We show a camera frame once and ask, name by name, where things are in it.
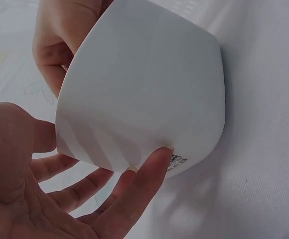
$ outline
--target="finger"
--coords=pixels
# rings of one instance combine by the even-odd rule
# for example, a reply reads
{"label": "finger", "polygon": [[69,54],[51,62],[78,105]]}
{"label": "finger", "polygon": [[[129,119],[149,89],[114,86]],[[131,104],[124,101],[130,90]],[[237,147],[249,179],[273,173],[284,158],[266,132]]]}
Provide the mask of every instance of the finger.
{"label": "finger", "polygon": [[59,208],[66,212],[71,212],[97,193],[112,175],[113,172],[100,168],[78,183],[48,195]]}
{"label": "finger", "polygon": [[163,183],[173,150],[160,148],[143,164],[134,180],[91,227],[99,238],[124,238]]}
{"label": "finger", "polygon": [[132,180],[135,178],[136,173],[134,171],[126,171],[124,172],[117,184],[115,185],[112,193],[110,196],[105,200],[105,202],[92,214],[82,216],[77,220],[81,221],[82,223],[91,225],[94,220],[96,220],[105,210],[107,210],[117,198],[119,198],[130,185]]}
{"label": "finger", "polygon": [[58,98],[66,76],[66,70],[61,65],[37,65],[37,67],[55,97]]}
{"label": "finger", "polygon": [[35,153],[52,152],[56,148],[56,130],[53,123],[33,119]]}
{"label": "finger", "polygon": [[32,160],[29,167],[37,182],[40,183],[66,171],[77,162],[76,159],[57,154],[47,158]]}

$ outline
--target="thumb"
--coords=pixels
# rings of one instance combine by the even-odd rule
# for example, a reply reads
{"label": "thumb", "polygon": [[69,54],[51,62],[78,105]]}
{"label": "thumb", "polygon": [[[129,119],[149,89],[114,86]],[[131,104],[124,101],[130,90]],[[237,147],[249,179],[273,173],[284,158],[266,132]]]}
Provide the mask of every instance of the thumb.
{"label": "thumb", "polygon": [[66,20],[62,23],[63,26],[58,28],[60,37],[74,55],[98,20],[97,12],[90,9],[85,9],[84,12],[78,11],[74,18]]}

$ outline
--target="wrinkled fabric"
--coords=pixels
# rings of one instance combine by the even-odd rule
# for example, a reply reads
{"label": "wrinkled fabric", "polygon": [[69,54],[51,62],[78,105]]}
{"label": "wrinkled fabric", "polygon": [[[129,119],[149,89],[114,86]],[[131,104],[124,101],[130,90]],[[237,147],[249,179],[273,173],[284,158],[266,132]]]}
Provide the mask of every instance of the wrinkled fabric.
{"label": "wrinkled fabric", "polygon": [[[219,40],[226,125],[208,158],[165,181],[127,238],[289,239],[289,0],[153,1]],[[57,100],[31,56],[36,11],[36,0],[0,0],[0,101],[54,121]],[[59,190],[92,170],[79,163],[41,186]]]}

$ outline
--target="white bowl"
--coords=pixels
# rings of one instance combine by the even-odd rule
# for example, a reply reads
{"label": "white bowl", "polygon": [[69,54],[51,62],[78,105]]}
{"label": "white bowl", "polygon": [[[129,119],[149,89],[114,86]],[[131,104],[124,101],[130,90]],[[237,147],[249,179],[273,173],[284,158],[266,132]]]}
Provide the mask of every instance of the white bowl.
{"label": "white bowl", "polygon": [[57,149],[123,172],[172,145],[173,176],[214,149],[224,121],[216,38],[147,0],[115,0],[68,69],[56,115]]}

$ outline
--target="white fabric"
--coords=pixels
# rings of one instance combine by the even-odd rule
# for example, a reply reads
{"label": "white fabric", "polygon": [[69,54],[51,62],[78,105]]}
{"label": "white fabric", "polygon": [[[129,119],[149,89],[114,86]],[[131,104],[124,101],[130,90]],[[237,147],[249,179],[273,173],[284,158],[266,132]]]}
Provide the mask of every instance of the white fabric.
{"label": "white fabric", "polygon": [[[155,2],[221,43],[226,126],[207,159],[166,180],[127,238],[289,239],[289,0]],[[31,56],[36,8],[0,0],[0,101],[53,121],[56,100]],[[91,170],[81,163],[42,187],[61,189]]]}

